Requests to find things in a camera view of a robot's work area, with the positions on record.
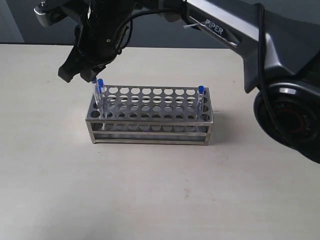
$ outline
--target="blue cap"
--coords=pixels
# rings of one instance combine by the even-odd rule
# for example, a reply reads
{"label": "blue cap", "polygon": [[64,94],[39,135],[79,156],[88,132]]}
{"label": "blue cap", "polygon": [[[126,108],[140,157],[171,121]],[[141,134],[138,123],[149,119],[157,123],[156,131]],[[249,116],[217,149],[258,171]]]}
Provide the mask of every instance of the blue cap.
{"label": "blue cap", "polygon": [[103,87],[104,85],[104,80],[102,78],[98,79],[98,86]]}
{"label": "blue cap", "polygon": [[198,87],[198,91],[199,91],[199,94],[203,94],[204,91],[205,91],[205,87],[204,86],[199,86]]}

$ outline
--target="beige table surface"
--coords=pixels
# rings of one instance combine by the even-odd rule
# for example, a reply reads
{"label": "beige table surface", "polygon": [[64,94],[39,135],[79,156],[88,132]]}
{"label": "beige table surface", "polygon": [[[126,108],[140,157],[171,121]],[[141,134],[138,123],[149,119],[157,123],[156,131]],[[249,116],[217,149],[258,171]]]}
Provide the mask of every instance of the beige table surface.
{"label": "beige table surface", "polygon": [[240,57],[126,49],[105,83],[209,87],[212,143],[92,144],[70,49],[0,45],[0,240],[320,239],[320,165],[260,129]]}

